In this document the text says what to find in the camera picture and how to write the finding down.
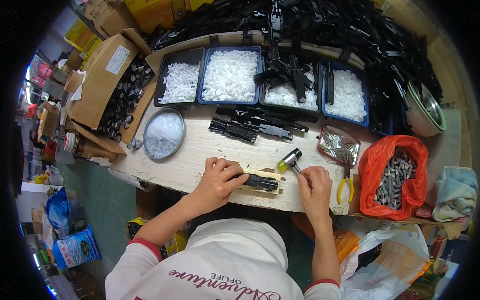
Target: pliers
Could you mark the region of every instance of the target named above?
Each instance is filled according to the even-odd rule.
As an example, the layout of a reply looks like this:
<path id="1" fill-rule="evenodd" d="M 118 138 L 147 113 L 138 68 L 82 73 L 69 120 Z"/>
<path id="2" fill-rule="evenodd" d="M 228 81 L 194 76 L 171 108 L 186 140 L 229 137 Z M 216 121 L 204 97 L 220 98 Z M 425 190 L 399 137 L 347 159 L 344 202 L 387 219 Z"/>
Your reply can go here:
<path id="1" fill-rule="evenodd" d="M 336 200 L 338 204 L 342 203 L 341 193 L 342 193 L 343 184 L 345 183 L 346 179 L 348 179 L 348 182 L 350 183 L 350 197 L 348 197 L 348 203 L 351 203 L 353 199 L 353 182 L 352 182 L 352 179 L 350 178 L 350 164 L 348 163 L 348 155 L 347 155 L 347 159 L 345 160 L 345 174 L 343 175 L 343 179 L 340 182 L 340 185 L 338 186 L 338 191 L 336 192 Z"/>

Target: yellow pliers handle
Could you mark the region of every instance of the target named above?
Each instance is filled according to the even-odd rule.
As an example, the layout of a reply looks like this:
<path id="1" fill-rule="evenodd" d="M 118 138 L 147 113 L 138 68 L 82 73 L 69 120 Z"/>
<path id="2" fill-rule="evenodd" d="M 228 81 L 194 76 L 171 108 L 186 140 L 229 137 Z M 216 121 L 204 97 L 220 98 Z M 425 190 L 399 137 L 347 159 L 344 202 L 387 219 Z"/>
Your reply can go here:
<path id="1" fill-rule="evenodd" d="M 348 182 L 350 183 L 350 197 L 348 197 L 348 203 L 352 202 L 353 199 L 353 181 L 351 178 L 347 178 Z M 345 183 L 346 178 L 343 178 L 342 181 L 340 182 L 340 185 L 338 186 L 338 191 L 336 192 L 336 201 L 338 204 L 342 204 L 342 199 L 341 199 L 341 193 L 342 193 L 342 188 L 343 184 Z"/>

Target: blue plastic bag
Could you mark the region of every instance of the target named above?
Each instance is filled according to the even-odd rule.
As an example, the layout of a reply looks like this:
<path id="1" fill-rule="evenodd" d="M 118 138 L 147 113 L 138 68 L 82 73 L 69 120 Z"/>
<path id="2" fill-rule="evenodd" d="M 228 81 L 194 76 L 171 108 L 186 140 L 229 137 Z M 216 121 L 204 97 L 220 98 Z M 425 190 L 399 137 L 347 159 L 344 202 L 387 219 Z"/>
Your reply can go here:
<path id="1" fill-rule="evenodd" d="M 52 254 L 60 270 L 102 259 L 90 225 L 78 233 L 56 240 Z"/>
<path id="2" fill-rule="evenodd" d="M 57 231 L 60 238 L 68 236 L 68 199 L 65 188 L 61 188 L 55 192 L 47 200 L 47 207 L 45 208 L 48 220 L 53 228 Z"/>

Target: red plastic bag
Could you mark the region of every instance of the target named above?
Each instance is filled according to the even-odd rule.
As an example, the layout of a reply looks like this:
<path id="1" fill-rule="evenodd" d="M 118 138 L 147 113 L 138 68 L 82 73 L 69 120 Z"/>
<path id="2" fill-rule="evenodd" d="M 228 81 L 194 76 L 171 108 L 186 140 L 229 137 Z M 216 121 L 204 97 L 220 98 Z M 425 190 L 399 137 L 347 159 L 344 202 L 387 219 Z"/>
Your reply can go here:
<path id="1" fill-rule="evenodd" d="M 410 157 L 417 161 L 415 179 L 405 180 L 402 186 L 402 207 L 391 210 L 386 205 L 373 200 L 382 180 L 382 173 L 388 160 L 393 156 L 395 147 L 401 146 Z M 359 162 L 361 177 L 360 211 L 368 216 L 401 221 L 414 215 L 425 201 L 427 193 L 427 147 L 416 137 L 409 135 L 391 135 L 372 144 L 363 153 Z"/>

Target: bag of parts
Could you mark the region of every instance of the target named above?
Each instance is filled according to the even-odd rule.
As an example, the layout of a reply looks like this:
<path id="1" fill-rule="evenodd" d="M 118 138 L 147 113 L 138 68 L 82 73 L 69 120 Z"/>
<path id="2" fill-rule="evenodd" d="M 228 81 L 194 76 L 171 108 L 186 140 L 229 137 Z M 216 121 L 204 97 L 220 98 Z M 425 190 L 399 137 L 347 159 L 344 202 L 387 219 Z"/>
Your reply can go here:
<path id="1" fill-rule="evenodd" d="M 417 162 L 415 179 L 406 179 L 401 191 L 401 208 L 392 210 L 378 204 L 374 198 L 380 186 L 385 166 L 399 147 L 412 160 Z M 427 193 L 428 151 L 422 142 L 409 135 L 386 136 L 368 147 L 359 163 L 361 178 L 360 211 L 369 216 L 388 218 L 394 221 L 405 220 L 425 201 Z"/>
<path id="2" fill-rule="evenodd" d="M 56 240 L 52 253 L 60 270 L 102 259 L 90 225 L 80 232 Z"/>
<path id="3" fill-rule="evenodd" d="M 62 187 L 48 198 L 45 212 L 53 228 L 58 233 L 59 238 L 68 236 L 68 199 L 65 188 Z"/>
<path id="4" fill-rule="evenodd" d="M 339 221 L 342 228 L 334 234 L 342 299 L 395 299 L 430 266 L 427 243 L 417 224 L 350 216 Z M 373 261 L 362 259 L 363 253 L 380 244 Z"/>

